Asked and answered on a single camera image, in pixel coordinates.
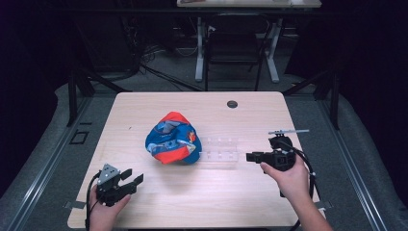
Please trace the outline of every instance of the human hand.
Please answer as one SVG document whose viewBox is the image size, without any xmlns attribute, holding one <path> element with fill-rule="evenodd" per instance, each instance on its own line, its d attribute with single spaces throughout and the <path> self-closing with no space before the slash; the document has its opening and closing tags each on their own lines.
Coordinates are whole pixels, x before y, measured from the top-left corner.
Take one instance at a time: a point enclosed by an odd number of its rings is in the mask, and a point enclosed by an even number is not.
<svg viewBox="0 0 408 231">
<path fill-rule="evenodd" d="M 96 185 L 93 186 L 89 195 L 89 206 L 91 207 L 89 230 L 111 231 L 114 228 L 117 215 L 126 206 L 130 198 L 131 195 L 127 194 L 121 200 L 117 201 L 114 206 L 108 207 L 98 202 L 96 198 Z"/>
<path fill-rule="evenodd" d="M 262 170 L 272 177 L 277 183 L 282 194 L 293 202 L 295 199 L 310 198 L 309 195 L 309 172 L 303 160 L 296 155 L 293 167 L 286 171 L 280 171 L 267 163 L 261 163 Z"/>
</svg>

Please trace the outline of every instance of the hand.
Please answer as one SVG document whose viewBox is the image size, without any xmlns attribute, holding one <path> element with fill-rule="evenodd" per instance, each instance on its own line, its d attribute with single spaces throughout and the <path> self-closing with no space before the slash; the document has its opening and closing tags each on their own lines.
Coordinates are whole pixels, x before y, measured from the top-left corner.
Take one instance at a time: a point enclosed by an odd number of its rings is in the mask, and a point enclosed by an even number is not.
<svg viewBox="0 0 408 231">
<path fill-rule="evenodd" d="M 89 207 L 91 208 L 90 218 L 89 218 L 89 221 L 90 221 L 89 230 L 90 231 L 92 230 L 111 231 L 114 228 L 114 224 L 115 224 L 117 215 L 126 206 L 130 198 L 131 198 L 131 195 L 128 194 L 125 197 L 123 197 L 121 200 L 117 201 L 117 203 L 114 206 L 108 207 L 97 201 L 96 185 L 93 186 L 92 190 L 90 191 L 90 195 L 89 195 Z"/>
<path fill-rule="evenodd" d="M 294 166 L 287 171 L 277 170 L 266 163 L 261 163 L 261 168 L 278 183 L 282 194 L 291 202 L 303 230 L 333 230 L 310 198 L 309 171 L 299 156 L 296 155 Z"/>
<path fill-rule="evenodd" d="M 309 171 L 303 160 L 297 155 L 295 157 L 293 167 L 286 171 L 280 171 L 267 163 L 261 163 L 262 170 L 278 183 L 282 194 L 291 202 L 294 199 L 310 197 Z"/>
</svg>

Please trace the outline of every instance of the red and blue cloth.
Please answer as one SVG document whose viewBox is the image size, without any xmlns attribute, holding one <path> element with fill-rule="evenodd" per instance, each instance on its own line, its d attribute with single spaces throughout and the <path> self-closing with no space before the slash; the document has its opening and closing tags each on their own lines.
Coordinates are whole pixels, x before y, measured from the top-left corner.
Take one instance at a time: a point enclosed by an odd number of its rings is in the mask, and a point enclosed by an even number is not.
<svg viewBox="0 0 408 231">
<path fill-rule="evenodd" d="M 162 164 L 175 161 L 193 164 L 202 150 L 195 129 L 177 112 L 170 112 L 159 121 L 146 137 L 145 147 Z"/>
</svg>

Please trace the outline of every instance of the table leg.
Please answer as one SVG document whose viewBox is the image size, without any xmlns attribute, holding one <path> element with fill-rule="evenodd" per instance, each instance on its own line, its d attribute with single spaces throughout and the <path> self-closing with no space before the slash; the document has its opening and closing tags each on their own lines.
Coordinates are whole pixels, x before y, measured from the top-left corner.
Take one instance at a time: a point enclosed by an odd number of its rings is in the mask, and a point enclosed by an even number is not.
<svg viewBox="0 0 408 231">
<path fill-rule="evenodd" d="M 203 68 L 204 68 L 204 57 L 203 57 L 203 31 L 201 24 L 201 17 L 197 18 L 197 65 L 195 66 L 195 82 L 203 81 Z"/>
<path fill-rule="evenodd" d="M 273 55 L 276 50 L 276 44 L 278 43 L 278 40 L 279 40 L 281 28 L 282 28 L 282 18 L 278 19 L 278 21 L 273 23 L 272 25 L 272 31 L 271 31 L 272 42 L 270 43 L 269 50 L 266 51 L 270 78 L 272 79 L 272 83 L 275 83 L 275 84 L 279 83 L 279 76 L 276 70 L 275 62 L 273 60 Z"/>
</svg>

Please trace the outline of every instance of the wooden table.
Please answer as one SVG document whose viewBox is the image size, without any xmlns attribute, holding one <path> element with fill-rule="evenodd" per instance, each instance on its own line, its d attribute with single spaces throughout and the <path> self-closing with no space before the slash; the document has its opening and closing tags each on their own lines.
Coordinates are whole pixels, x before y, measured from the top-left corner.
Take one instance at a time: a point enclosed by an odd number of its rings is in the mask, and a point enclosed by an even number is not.
<svg viewBox="0 0 408 231">
<path fill-rule="evenodd" d="M 248 8 L 249 12 L 255 13 L 259 8 L 298 8 L 312 9 L 319 8 L 321 2 L 319 0 L 202 0 L 183 3 L 182 0 L 177 0 L 177 6 L 180 8 L 223 8 L 228 11 L 228 8 Z M 276 70 L 276 65 L 273 60 L 273 55 L 276 50 L 276 44 L 279 40 L 282 19 L 273 23 L 272 31 L 270 32 L 271 43 L 266 51 L 267 64 L 272 83 L 279 83 L 279 76 Z M 201 82 L 204 68 L 204 57 L 202 49 L 203 28 L 201 18 L 197 20 L 197 65 L 195 70 L 195 81 Z"/>
<path fill-rule="evenodd" d="M 237 108 L 227 102 L 235 100 Z M 144 148 L 150 130 L 167 113 L 186 117 L 199 138 L 236 139 L 236 162 L 162 165 Z M 112 107 L 77 200 L 105 163 L 133 169 L 123 185 L 144 173 L 138 192 L 120 213 L 121 228 L 221 228 L 292 226 L 297 220 L 274 180 L 246 152 L 270 151 L 268 131 L 294 129 L 279 92 L 128 92 Z M 301 148 L 296 134 L 288 134 Z M 85 210 L 73 209 L 71 228 L 83 228 Z"/>
</svg>

